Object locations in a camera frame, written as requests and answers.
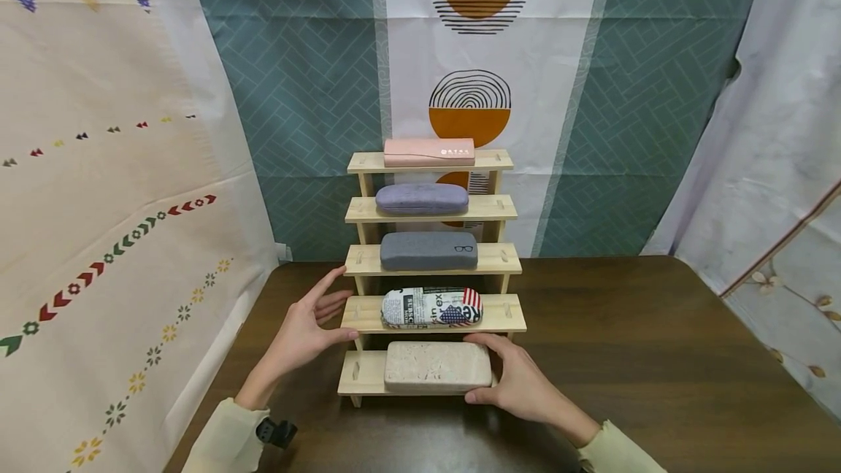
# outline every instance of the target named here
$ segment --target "tabletop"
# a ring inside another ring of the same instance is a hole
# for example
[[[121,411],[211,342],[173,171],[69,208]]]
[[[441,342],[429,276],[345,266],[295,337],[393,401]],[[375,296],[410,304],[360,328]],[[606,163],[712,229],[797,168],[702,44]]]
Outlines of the tabletop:
[[[515,342],[566,396],[669,472],[840,470],[841,430],[677,259],[522,264],[510,292],[528,331]],[[272,274],[167,472],[180,471],[216,404],[236,395],[287,306],[333,266]],[[348,346],[278,386],[272,418],[299,432],[285,452],[266,448],[260,472],[577,472],[574,450],[552,430],[461,397],[369,397],[354,408],[336,395]]]

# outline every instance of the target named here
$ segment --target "white fabric backdrop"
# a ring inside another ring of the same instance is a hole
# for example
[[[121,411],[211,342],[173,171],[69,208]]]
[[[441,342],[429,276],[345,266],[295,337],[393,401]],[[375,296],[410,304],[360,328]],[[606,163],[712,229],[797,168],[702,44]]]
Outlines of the white fabric backdrop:
[[[0,68],[0,469],[160,471],[277,264],[199,2],[0,0]]]
[[[431,0],[387,2],[394,137],[437,136],[430,121],[431,95],[450,73],[485,70],[510,87],[510,119],[485,147],[507,148],[514,160],[515,171],[503,176],[502,192],[516,201],[519,218],[507,224],[505,239],[514,242],[520,256],[528,256],[534,245],[558,146],[564,146],[564,114],[593,3],[526,0],[498,34],[465,35],[439,19]],[[484,135],[487,129],[476,131]],[[481,176],[472,176],[471,191],[482,193],[485,187]]]
[[[695,269],[841,418],[841,0],[755,0],[737,58],[643,253]]]

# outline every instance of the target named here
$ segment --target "tiered wooden rack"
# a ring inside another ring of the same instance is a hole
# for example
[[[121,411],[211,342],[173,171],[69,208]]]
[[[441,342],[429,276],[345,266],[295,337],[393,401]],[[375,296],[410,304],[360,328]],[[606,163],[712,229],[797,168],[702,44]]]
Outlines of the tiered wooden rack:
[[[356,407],[363,396],[395,395],[385,389],[383,372],[386,351],[367,350],[369,337],[375,334],[408,334],[420,338],[435,333],[500,333],[513,337],[526,330],[526,319],[520,299],[508,294],[511,274],[521,274],[520,259],[514,244],[502,241],[505,222],[517,218],[510,196],[499,194],[502,171],[514,168],[504,150],[476,150],[476,162],[471,167],[415,167],[386,168],[382,152],[357,152],[348,164],[348,174],[359,176],[361,197],[350,200],[345,223],[354,223],[359,233],[359,245],[351,245],[347,252],[345,276],[356,280],[358,296],[351,296],[345,305],[342,327],[359,330],[356,350],[348,351],[339,379],[339,395],[349,396]],[[459,215],[386,215],[377,212],[373,174],[403,174],[417,172],[486,172],[488,195],[470,196],[468,212]],[[482,242],[478,244],[478,265],[471,270],[436,270],[435,272],[387,272],[380,266],[380,241],[386,223],[422,222],[483,222]],[[481,322],[468,328],[430,328],[397,330],[384,327],[380,319],[382,296],[371,296],[375,278],[380,276],[423,274],[474,274],[488,276],[488,287],[498,294],[483,294],[485,313]]]

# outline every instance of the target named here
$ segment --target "backdrop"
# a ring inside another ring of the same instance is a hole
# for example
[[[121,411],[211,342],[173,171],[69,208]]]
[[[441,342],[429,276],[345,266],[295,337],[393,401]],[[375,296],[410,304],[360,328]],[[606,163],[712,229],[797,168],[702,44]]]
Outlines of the backdrop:
[[[0,0],[0,69],[0,469],[159,472],[277,263],[198,0]]]
[[[841,0],[755,0],[646,253],[690,264],[841,420]]]
[[[341,259],[350,154],[507,147],[523,256],[636,255],[729,75],[752,0],[201,0],[275,239]],[[448,178],[485,189],[481,177]]]

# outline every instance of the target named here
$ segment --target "black strap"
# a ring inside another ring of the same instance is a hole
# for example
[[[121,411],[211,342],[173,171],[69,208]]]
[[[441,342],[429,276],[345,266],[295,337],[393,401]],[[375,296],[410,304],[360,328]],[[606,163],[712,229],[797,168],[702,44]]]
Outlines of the black strap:
[[[256,429],[256,435],[262,443],[276,445],[282,450],[289,446],[296,433],[298,428],[292,422],[283,420],[281,423],[273,423],[268,417],[264,418]]]

